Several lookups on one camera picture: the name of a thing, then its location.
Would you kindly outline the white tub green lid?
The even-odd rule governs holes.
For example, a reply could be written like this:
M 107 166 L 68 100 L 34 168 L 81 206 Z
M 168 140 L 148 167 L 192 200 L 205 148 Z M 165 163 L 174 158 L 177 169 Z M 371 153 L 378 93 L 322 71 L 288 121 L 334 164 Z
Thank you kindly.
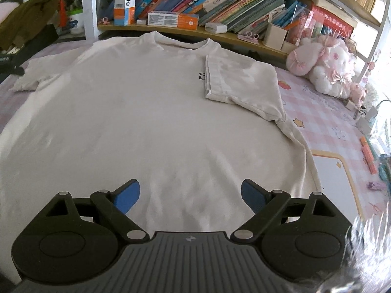
M 74 9 L 68 12 L 69 26 L 71 34 L 84 33 L 83 9 Z

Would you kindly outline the row of leaning books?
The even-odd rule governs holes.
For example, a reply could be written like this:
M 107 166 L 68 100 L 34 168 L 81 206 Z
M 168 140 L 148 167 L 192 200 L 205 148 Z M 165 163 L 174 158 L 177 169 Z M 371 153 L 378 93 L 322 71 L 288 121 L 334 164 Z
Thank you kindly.
M 260 37 L 269 23 L 290 28 L 306 9 L 297 0 L 136 0 L 135 21 L 147 24 L 152 11 L 197 14 L 197 28 L 220 23 L 223 28 L 214 29 L 215 34 L 251 31 Z

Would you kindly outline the purple pen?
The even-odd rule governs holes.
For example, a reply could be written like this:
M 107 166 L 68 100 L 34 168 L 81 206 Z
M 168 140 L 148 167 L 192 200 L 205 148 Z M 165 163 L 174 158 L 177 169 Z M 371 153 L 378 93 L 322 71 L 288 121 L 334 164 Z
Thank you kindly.
M 383 190 L 386 190 L 388 186 L 387 186 L 387 184 L 385 182 L 380 182 L 380 181 L 373 182 L 373 181 L 370 181 L 370 182 L 368 182 L 367 187 L 368 187 L 369 190 L 383 191 Z

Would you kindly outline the small pink plush toy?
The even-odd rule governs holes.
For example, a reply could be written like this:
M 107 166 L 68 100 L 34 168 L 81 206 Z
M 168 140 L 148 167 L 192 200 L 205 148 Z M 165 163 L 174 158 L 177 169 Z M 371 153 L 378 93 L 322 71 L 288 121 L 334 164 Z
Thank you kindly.
M 351 83 L 348 99 L 352 101 L 357 108 L 360 108 L 367 96 L 367 90 L 358 83 Z

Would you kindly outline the white orange flat box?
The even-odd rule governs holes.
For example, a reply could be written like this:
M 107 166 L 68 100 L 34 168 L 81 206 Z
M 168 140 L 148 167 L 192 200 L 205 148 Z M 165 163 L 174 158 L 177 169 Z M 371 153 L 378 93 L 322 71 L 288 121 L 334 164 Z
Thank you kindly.
M 148 13 L 148 26 L 170 27 L 175 29 L 196 30 L 199 15 L 187 13 L 175 13 L 169 11 L 152 11 Z

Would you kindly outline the olive brown bag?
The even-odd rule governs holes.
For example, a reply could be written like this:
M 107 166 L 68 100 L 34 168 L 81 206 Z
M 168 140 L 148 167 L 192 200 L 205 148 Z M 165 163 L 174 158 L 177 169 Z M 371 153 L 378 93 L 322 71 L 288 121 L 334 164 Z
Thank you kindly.
M 23 47 L 38 35 L 58 10 L 58 0 L 28 0 L 1 23 L 1 51 Z

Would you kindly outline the white pink plush bunny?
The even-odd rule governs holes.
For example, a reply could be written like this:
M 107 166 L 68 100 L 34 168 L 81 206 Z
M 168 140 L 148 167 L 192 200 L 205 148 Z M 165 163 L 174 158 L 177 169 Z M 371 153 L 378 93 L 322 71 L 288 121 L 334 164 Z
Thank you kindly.
M 296 76 L 307 77 L 317 92 L 346 99 L 351 94 L 355 56 L 344 40 L 321 35 L 302 39 L 289 53 L 286 68 Z

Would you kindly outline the beige pen holder box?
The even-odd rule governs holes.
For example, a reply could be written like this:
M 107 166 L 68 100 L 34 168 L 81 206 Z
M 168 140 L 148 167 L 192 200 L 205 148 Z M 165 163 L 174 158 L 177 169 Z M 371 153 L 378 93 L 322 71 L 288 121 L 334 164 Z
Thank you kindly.
M 286 34 L 287 30 L 269 23 L 264 36 L 263 44 L 274 50 L 281 50 L 283 42 L 286 38 Z

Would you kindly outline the red book stack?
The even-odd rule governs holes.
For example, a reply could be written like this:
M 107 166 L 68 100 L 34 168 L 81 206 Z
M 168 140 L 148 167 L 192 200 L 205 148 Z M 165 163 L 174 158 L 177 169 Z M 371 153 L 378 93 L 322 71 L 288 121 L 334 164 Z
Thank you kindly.
M 343 38 L 351 38 L 357 21 L 348 15 L 343 9 L 332 4 L 328 0 L 300 0 L 314 12 L 314 19 L 323 23 Z

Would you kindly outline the white wooden bookshelf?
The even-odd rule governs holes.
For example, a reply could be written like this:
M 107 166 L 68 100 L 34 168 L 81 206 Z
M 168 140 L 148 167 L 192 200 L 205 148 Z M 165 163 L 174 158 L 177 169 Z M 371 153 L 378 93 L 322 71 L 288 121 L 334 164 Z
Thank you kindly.
M 298 45 L 315 33 L 355 37 L 354 20 L 384 33 L 388 13 L 376 19 L 360 0 L 82 0 L 86 38 L 101 31 L 145 31 L 198 36 L 240 44 L 286 59 L 285 43 Z

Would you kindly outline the usmile white orange box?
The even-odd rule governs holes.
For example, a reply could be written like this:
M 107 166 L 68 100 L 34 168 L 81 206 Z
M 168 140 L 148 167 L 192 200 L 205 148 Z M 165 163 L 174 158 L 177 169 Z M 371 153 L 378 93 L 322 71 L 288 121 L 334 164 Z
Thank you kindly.
M 135 22 L 136 0 L 114 0 L 114 25 L 128 26 Z

